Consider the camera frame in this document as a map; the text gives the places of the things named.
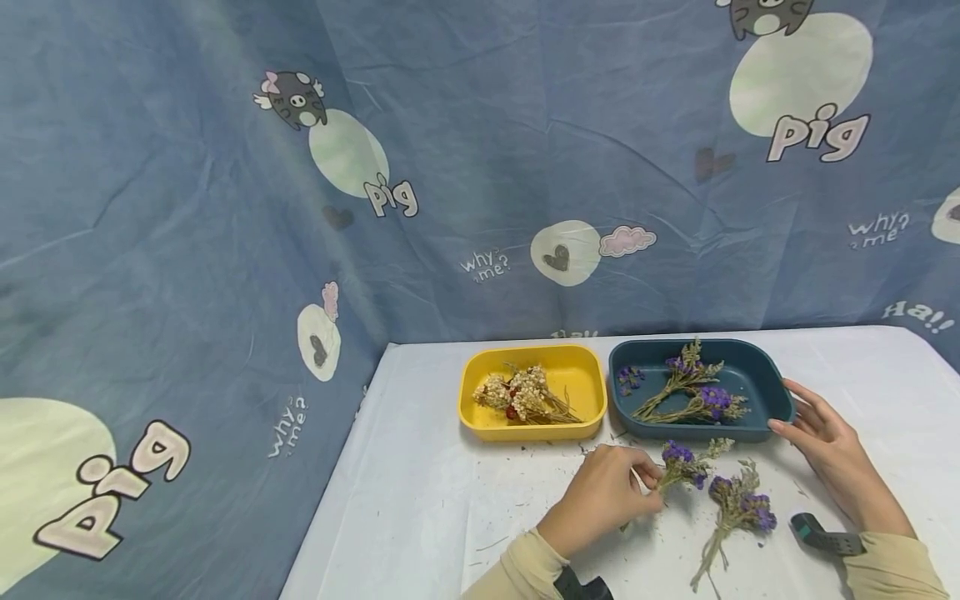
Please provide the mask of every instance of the beige sleeve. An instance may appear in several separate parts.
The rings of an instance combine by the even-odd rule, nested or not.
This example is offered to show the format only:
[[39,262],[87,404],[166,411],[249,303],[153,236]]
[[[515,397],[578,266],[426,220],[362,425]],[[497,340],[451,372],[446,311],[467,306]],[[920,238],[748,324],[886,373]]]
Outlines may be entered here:
[[861,534],[865,554],[844,559],[855,600],[946,600],[926,546],[912,538]]
[[553,583],[568,564],[533,529],[513,540],[462,600],[562,600]]

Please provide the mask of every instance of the white table surface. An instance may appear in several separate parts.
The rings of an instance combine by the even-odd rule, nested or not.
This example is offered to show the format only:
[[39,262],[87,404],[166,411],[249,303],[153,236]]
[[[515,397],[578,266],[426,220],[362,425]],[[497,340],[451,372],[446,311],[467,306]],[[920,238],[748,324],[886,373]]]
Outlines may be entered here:
[[[691,337],[649,336],[657,338]],[[819,392],[858,430],[864,446],[921,539],[948,590],[960,559],[960,376],[923,339],[884,326],[702,334],[766,350],[784,376]],[[509,541],[537,524],[563,494],[583,453],[634,444],[608,415],[592,440],[483,444],[457,417],[461,369],[488,348],[581,344],[607,366],[614,346],[637,337],[390,346],[376,371],[281,595],[283,600],[457,598]],[[769,538],[734,532],[730,570],[713,569],[728,599],[849,597],[842,567],[803,549],[787,526],[799,512],[828,530],[843,518],[804,458],[775,440],[743,444],[717,462],[756,460],[761,490],[781,526]],[[713,598],[688,582],[712,532],[704,492],[674,490],[656,519],[614,533],[574,558],[585,582],[602,575],[617,600]]]

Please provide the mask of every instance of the black wristband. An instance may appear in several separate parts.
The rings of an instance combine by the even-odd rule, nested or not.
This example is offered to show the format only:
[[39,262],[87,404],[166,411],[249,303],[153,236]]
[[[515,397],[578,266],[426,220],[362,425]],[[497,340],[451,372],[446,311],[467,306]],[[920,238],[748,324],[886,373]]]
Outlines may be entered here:
[[553,582],[553,587],[563,600],[613,600],[613,595],[602,578],[597,577],[582,586],[577,574],[569,566],[565,566],[560,572],[560,577]]
[[790,528],[800,541],[833,556],[859,556],[867,552],[857,534],[828,533],[817,517],[800,513],[790,518]]

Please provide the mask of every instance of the flower bundle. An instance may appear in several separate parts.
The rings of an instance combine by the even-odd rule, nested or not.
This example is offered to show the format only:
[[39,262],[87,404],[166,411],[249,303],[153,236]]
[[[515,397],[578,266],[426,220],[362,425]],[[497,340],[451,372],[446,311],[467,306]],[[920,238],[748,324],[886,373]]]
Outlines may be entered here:
[[688,388],[690,401],[686,407],[672,413],[654,413],[647,417],[648,423],[673,423],[680,420],[708,420],[719,423],[737,420],[750,410],[745,396],[734,396],[723,388],[704,386]]
[[565,400],[561,400],[547,388],[543,367],[534,365],[520,370],[507,366],[513,375],[509,379],[500,374],[488,375],[473,392],[474,402],[502,411],[507,420],[521,424],[583,422],[573,415],[566,389]]
[[616,374],[616,382],[620,384],[620,395],[630,396],[640,387],[640,382],[647,378],[646,373],[639,367],[623,367]]
[[716,374],[723,369],[723,361],[716,365],[705,365],[700,360],[700,347],[700,338],[694,338],[680,351],[680,356],[666,360],[666,366],[670,369],[670,377],[666,385],[658,394],[649,398],[634,411],[634,419],[648,421],[660,403],[674,392],[695,390],[694,386],[717,381]]
[[[665,469],[657,484],[657,491],[663,494],[668,488],[678,483],[686,483],[697,490],[702,490],[712,469],[710,461],[719,458],[731,446],[733,446],[733,440],[718,438],[710,440],[706,452],[694,454],[690,448],[670,440],[663,445],[663,452],[660,455]],[[620,527],[620,531],[626,529],[627,525]]]
[[693,591],[697,590],[700,578],[709,576],[710,566],[719,553],[723,566],[729,566],[727,555],[723,551],[723,542],[734,529],[745,529],[760,533],[770,533],[777,528],[777,516],[770,511],[770,497],[757,494],[760,476],[756,473],[754,461],[740,461],[743,468],[738,477],[725,479],[714,477],[710,483],[710,498],[720,506],[717,513],[717,526],[713,535],[704,546],[700,569],[690,581]]

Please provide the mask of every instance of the gray heart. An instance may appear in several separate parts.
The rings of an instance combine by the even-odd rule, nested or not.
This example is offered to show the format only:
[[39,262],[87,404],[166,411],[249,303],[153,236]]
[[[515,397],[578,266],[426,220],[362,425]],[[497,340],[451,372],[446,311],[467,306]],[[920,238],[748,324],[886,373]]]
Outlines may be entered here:
[[701,148],[693,159],[693,174],[698,183],[703,183],[714,175],[730,170],[735,162],[733,153],[717,156],[712,148]]
[[333,206],[324,206],[324,217],[336,231],[353,225],[353,211],[349,208],[337,210]]
[[326,362],[326,350],[324,349],[324,343],[320,341],[315,335],[310,336],[310,345],[313,346],[313,364],[317,365],[317,369],[321,368]]
[[557,244],[553,254],[544,254],[543,262],[557,271],[566,271],[570,266],[570,251],[563,244]]

